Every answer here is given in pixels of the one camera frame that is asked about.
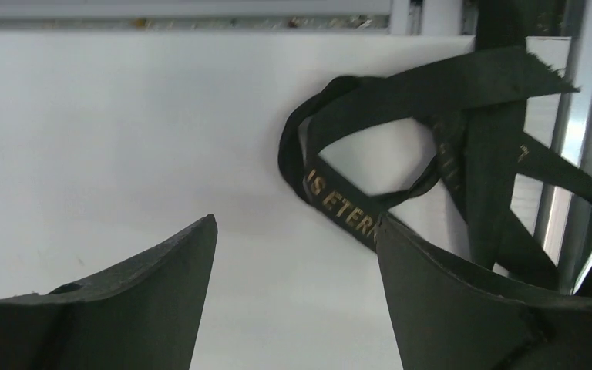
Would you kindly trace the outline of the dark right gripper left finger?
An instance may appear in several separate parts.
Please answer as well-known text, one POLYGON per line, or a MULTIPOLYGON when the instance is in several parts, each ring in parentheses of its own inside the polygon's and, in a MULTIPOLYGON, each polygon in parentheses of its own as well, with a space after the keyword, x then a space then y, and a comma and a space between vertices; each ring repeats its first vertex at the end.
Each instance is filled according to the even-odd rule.
POLYGON ((187 369, 217 243, 207 215, 48 294, 0 299, 0 369, 187 369))

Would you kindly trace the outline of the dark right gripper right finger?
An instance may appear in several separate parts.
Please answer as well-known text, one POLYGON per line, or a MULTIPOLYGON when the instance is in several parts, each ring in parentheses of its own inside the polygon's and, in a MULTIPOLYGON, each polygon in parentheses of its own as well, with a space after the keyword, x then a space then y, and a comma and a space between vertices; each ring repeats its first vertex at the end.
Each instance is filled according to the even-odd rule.
POLYGON ((379 218, 377 255, 405 369, 592 369, 592 298, 511 280, 379 218))

